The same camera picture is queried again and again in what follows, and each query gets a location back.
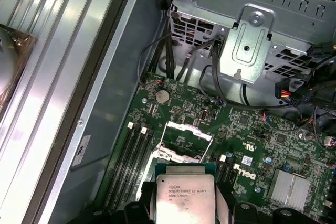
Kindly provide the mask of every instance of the black cable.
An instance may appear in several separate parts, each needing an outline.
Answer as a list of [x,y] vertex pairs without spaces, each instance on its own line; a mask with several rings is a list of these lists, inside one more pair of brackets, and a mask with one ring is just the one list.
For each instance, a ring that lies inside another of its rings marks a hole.
[[182,69],[181,69],[181,71],[178,73],[178,75],[177,75],[177,77],[176,77],[176,80],[177,80],[177,81],[179,81],[179,80],[182,78],[182,76],[183,76],[185,70],[187,69],[188,64],[189,64],[189,62],[190,62],[190,57],[192,57],[193,54],[194,54],[196,51],[198,51],[198,50],[200,50],[200,49],[204,49],[204,48],[206,48],[206,47],[210,47],[210,46],[214,43],[214,41],[215,41],[215,39],[209,40],[209,41],[207,41],[207,42],[205,42],[205,43],[202,43],[202,44],[198,45],[197,47],[195,47],[195,48],[193,48],[192,50],[189,51],[187,57],[186,57],[185,60],[184,60],[183,65],[182,65]]
[[243,110],[279,110],[279,109],[286,109],[292,108],[292,105],[278,105],[278,106],[247,106],[243,104],[239,104],[230,100],[227,100],[222,92],[221,86],[219,85],[218,80],[218,55],[219,55],[219,44],[215,42],[215,45],[211,48],[211,57],[212,57],[212,77],[216,91],[219,93],[219,97],[223,100],[225,104],[228,106],[234,107],[236,109],[243,109]]
[[316,130],[316,112],[317,112],[318,107],[316,106],[314,109],[314,113],[313,113],[313,129],[314,129],[314,137],[315,137],[315,141],[318,143],[320,142],[320,138],[317,135],[317,130]]
[[205,91],[204,91],[204,89],[203,89],[203,87],[202,87],[202,80],[203,80],[203,78],[204,78],[204,76],[205,76],[205,72],[206,72],[206,69],[208,68],[208,67],[211,67],[211,64],[208,64],[208,65],[206,65],[204,68],[203,68],[203,70],[202,70],[202,73],[201,73],[201,76],[200,76],[200,78],[199,78],[199,80],[198,80],[198,86],[199,86],[199,90],[201,91],[201,93],[205,96],[205,97],[207,97],[209,100],[211,100],[211,101],[214,101],[214,100],[218,100],[217,98],[214,98],[214,97],[210,97],[207,93],[205,93]]
[[189,62],[190,62],[190,58],[186,57],[184,62],[183,62],[183,65],[182,65],[182,68],[181,68],[181,71],[178,73],[177,77],[176,77],[176,80],[177,81],[180,81],[180,79],[182,78],[185,70],[187,69],[188,65],[189,65]]
[[172,37],[168,36],[166,39],[166,65],[167,65],[167,77],[174,80],[174,54]]
[[248,100],[247,100],[246,87],[247,87],[247,85],[246,85],[246,84],[243,84],[243,88],[242,88],[243,99],[244,99],[245,104],[246,104],[247,106],[250,106],[250,103],[249,103]]
[[146,86],[146,84],[143,83],[143,82],[141,81],[141,76],[140,76],[141,61],[142,61],[142,58],[143,58],[144,53],[145,53],[149,48],[151,48],[152,46],[154,46],[156,43],[160,42],[161,40],[163,40],[163,39],[165,39],[165,38],[167,38],[167,37],[170,37],[170,35],[171,35],[171,32],[162,35],[160,38],[158,38],[158,39],[156,39],[154,42],[150,43],[148,46],[146,46],[146,47],[141,51],[141,53],[140,53],[140,55],[139,55],[139,60],[138,60],[138,67],[137,67],[137,70],[136,70],[136,73],[137,73],[137,75],[138,75],[138,82],[139,82],[140,85],[142,85],[142,86]]
[[320,63],[317,64],[317,66],[315,66],[309,73],[310,76],[312,76],[314,74],[314,72],[320,68],[322,68],[323,66],[325,66],[326,64],[328,64],[330,61],[336,60],[336,52],[334,52],[330,57],[328,57],[327,59],[322,60]]

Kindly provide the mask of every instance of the ram slot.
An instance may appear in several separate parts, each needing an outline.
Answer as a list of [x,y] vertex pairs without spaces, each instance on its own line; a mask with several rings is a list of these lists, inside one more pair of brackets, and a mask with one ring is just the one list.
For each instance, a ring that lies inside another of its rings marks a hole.
[[145,135],[139,134],[134,144],[134,147],[132,149],[132,152],[130,153],[130,156],[128,157],[127,162],[125,163],[123,167],[123,170],[121,173],[122,177],[119,179],[119,184],[117,186],[118,190],[116,190],[117,193],[112,196],[113,203],[111,204],[111,209],[114,211],[118,210],[118,206],[123,199],[123,194],[125,193],[125,189],[127,188],[127,185],[129,184],[132,173],[134,172],[135,165],[137,163],[137,159],[141,151],[141,145],[143,144],[144,139],[145,139]]
[[[136,167],[136,171],[135,171],[135,174],[130,182],[130,185],[136,185],[137,181],[139,180],[139,176],[140,176],[140,173],[141,173],[141,170],[142,168],[144,168],[143,166],[147,163],[148,161],[148,158],[149,158],[149,155],[150,155],[150,152],[151,152],[151,141],[152,141],[152,135],[151,134],[148,134],[146,136],[146,141],[145,141],[145,144],[143,145],[143,152],[142,154],[143,155],[140,155],[140,161]],[[133,194],[133,192],[135,191],[136,192],[137,188],[129,188],[128,190],[128,193],[125,197],[125,202],[128,202],[129,200],[131,200],[131,196]]]
[[105,200],[105,206],[106,207],[110,204],[110,200],[113,199],[112,196],[115,194],[115,190],[117,189],[116,185],[117,185],[118,180],[119,180],[120,172],[122,170],[123,165],[127,161],[127,156],[129,154],[129,150],[130,150],[131,146],[133,145],[133,139],[138,134],[139,134],[139,128],[136,128],[136,129],[133,128],[133,130],[129,130],[127,135],[126,135],[126,138],[125,138],[125,141],[123,143],[120,155],[117,159],[117,162],[114,166],[113,174],[111,176],[111,184],[109,186],[107,199]]

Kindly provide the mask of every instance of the heatsink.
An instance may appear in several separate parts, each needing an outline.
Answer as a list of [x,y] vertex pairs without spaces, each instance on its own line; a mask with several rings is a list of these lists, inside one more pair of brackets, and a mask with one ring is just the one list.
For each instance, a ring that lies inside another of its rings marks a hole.
[[277,169],[267,198],[283,207],[303,211],[309,187],[307,179]]

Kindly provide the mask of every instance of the white label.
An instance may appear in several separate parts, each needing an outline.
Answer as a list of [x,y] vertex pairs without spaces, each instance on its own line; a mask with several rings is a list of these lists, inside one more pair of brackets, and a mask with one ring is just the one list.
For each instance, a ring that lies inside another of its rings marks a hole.
[[241,161],[241,163],[243,165],[248,165],[248,166],[251,166],[252,164],[252,158],[251,157],[248,157],[248,156],[243,156],[243,160]]
[[82,142],[80,143],[80,146],[77,150],[75,160],[73,161],[72,166],[79,165],[80,162],[82,162],[86,147],[88,146],[88,143],[90,141],[91,135],[84,136],[82,138]]

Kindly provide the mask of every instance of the connector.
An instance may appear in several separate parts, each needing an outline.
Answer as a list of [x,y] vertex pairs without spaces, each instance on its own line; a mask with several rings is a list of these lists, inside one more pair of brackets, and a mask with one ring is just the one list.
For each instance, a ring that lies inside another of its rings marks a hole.
[[275,97],[280,99],[281,98],[281,91],[289,91],[289,83],[290,79],[286,79],[284,81],[280,81],[275,83]]
[[312,58],[326,58],[336,51],[336,45],[332,42],[312,45],[307,50],[307,56]]

